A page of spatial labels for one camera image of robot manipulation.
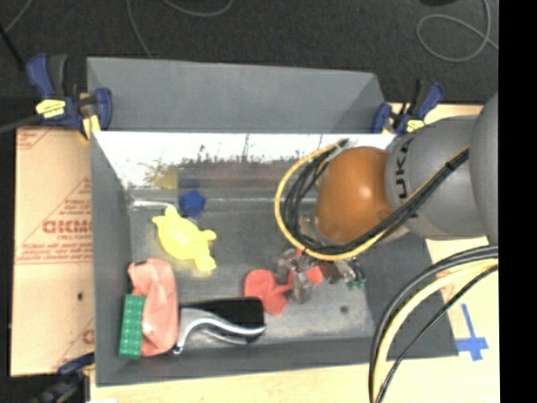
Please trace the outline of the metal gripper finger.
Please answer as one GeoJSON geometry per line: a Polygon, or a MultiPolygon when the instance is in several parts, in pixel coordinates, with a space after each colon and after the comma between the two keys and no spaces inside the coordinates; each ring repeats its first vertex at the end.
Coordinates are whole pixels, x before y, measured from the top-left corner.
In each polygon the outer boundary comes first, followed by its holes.
{"type": "Polygon", "coordinates": [[[314,288],[314,282],[310,278],[308,269],[296,267],[293,277],[293,296],[299,304],[305,304],[310,300],[314,288]]]}
{"type": "Polygon", "coordinates": [[[278,283],[287,283],[289,273],[295,267],[295,250],[286,249],[275,259],[274,276],[278,283]]]}

